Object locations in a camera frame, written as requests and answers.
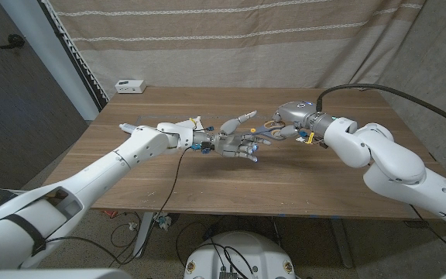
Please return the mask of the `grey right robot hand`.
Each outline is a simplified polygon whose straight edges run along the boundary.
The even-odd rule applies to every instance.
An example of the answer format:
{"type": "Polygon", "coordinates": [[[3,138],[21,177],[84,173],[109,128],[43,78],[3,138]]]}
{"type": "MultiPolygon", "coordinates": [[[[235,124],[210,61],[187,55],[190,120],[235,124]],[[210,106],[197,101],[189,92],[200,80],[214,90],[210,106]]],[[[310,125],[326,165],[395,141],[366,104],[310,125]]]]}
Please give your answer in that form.
{"type": "Polygon", "coordinates": [[[281,129],[272,131],[276,140],[297,136],[302,129],[309,130],[316,139],[322,140],[327,128],[337,118],[316,111],[316,105],[312,102],[296,101],[281,105],[273,115],[274,122],[283,122],[286,125],[281,129]]]}

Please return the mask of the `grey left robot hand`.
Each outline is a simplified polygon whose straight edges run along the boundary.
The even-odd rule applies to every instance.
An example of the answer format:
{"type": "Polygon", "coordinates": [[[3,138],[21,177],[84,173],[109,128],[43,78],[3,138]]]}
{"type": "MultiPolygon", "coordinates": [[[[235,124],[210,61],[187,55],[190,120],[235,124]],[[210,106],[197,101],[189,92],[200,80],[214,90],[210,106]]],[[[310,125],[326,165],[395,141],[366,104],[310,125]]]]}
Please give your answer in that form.
{"type": "Polygon", "coordinates": [[[236,129],[247,120],[257,114],[252,111],[237,118],[229,119],[221,127],[214,139],[211,141],[214,151],[223,157],[242,157],[257,162],[258,158],[253,153],[258,150],[259,144],[271,145],[272,143],[258,136],[250,134],[237,134],[236,129]]]}

